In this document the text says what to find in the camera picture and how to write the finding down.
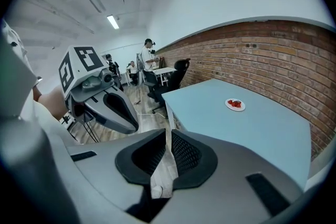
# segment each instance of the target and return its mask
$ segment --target black vent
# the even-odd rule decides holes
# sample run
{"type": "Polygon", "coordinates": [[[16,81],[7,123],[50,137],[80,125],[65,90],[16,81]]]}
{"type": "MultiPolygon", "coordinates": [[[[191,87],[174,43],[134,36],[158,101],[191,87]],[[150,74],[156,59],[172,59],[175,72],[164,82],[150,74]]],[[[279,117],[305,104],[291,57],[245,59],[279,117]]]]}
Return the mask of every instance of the black vent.
{"type": "Polygon", "coordinates": [[[200,163],[202,157],[198,148],[174,133],[172,133],[172,153],[179,176],[194,169],[200,163]]]}
{"type": "Polygon", "coordinates": [[[133,163],[152,176],[166,151],[165,139],[165,135],[157,136],[135,150],[132,154],[133,163]]]}
{"type": "Polygon", "coordinates": [[[262,174],[252,174],[247,176],[246,179],[273,217],[290,205],[262,174]]]}
{"type": "Polygon", "coordinates": [[[96,156],[95,152],[87,151],[87,152],[71,155],[70,157],[72,158],[74,162],[77,162],[77,161],[81,161],[82,159],[87,159],[93,156],[96,156]]]}

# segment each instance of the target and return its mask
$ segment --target white plate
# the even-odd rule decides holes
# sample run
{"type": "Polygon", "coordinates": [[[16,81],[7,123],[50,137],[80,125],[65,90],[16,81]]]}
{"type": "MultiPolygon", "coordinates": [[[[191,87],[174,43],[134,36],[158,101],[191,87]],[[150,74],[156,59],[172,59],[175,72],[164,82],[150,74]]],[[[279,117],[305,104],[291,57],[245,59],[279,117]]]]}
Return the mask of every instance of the white plate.
{"type": "Polygon", "coordinates": [[[226,105],[228,108],[230,108],[231,110],[234,110],[234,111],[243,111],[243,110],[245,110],[245,104],[244,104],[244,102],[243,102],[242,100],[239,100],[239,99],[235,99],[235,98],[227,99],[227,100],[225,101],[225,105],[226,105]],[[234,101],[240,101],[240,102],[241,102],[241,104],[240,104],[241,108],[236,108],[236,107],[230,105],[230,104],[228,103],[229,100],[232,100],[232,102],[234,102],[234,101]]]}

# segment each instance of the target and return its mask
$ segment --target fluorescent light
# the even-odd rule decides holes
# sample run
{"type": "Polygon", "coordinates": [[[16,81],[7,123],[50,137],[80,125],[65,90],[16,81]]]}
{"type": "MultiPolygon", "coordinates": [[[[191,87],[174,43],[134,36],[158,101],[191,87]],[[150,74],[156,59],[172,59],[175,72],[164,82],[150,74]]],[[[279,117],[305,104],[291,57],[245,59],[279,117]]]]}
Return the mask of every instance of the fluorescent light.
{"type": "Polygon", "coordinates": [[[115,19],[113,18],[113,15],[111,15],[111,16],[107,16],[107,19],[110,21],[111,25],[112,25],[115,29],[119,29],[119,26],[118,26],[117,22],[115,21],[115,19]]]}

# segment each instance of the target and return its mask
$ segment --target mesh panel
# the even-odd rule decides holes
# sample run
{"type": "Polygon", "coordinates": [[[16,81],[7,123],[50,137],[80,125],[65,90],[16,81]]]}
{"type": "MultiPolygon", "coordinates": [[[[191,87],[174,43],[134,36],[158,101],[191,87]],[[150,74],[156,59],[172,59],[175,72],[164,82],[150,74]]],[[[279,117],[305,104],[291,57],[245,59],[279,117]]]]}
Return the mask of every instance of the mesh panel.
{"type": "Polygon", "coordinates": [[[172,153],[179,176],[195,168],[202,157],[202,153],[198,148],[174,133],[172,133],[172,153]]]}
{"type": "Polygon", "coordinates": [[[132,154],[133,163],[150,176],[154,173],[166,150],[166,137],[160,135],[132,154]]]}

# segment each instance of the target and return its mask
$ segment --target ceiling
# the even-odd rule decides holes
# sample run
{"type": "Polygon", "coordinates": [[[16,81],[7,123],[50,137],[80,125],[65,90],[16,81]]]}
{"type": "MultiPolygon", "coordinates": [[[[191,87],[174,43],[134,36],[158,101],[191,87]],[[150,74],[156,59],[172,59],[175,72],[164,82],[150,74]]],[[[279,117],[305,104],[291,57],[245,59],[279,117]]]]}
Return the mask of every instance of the ceiling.
{"type": "Polygon", "coordinates": [[[113,35],[127,29],[145,28],[153,2],[154,0],[16,0],[5,18],[20,35],[28,50],[29,61],[39,61],[48,58],[52,48],[69,46],[81,39],[94,40],[106,32],[113,38],[113,35]],[[113,29],[106,18],[108,15],[115,17],[120,29],[113,29]]]}

